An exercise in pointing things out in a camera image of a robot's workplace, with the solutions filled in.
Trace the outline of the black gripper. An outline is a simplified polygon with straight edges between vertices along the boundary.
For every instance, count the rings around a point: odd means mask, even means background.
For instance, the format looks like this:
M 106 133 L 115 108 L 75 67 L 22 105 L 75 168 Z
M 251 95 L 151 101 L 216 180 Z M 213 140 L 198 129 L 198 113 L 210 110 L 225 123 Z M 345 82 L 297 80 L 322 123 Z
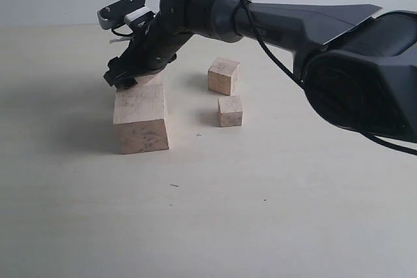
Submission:
M 193 35 L 214 38 L 211 13 L 215 0 L 160 0 L 159 12 L 136 31 L 120 57 L 108 61 L 104 80 L 117 90 L 137 85 L 133 77 L 155 74 Z

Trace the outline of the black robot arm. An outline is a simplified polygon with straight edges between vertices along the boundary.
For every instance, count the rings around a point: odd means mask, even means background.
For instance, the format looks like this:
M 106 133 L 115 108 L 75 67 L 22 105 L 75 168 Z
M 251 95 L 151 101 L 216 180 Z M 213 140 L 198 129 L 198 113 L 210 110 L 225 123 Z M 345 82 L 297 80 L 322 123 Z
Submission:
M 290 5 L 252 0 L 120 0 L 102 8 L 103 29 L 123 25 L 130 43 L 105 80 L 128 88 L 162 71 L 193 35 L 252 38 L 293 55 L 291 77 L 317 114 L 339 128 L 416 142 L 416 13 L 376 5 Z

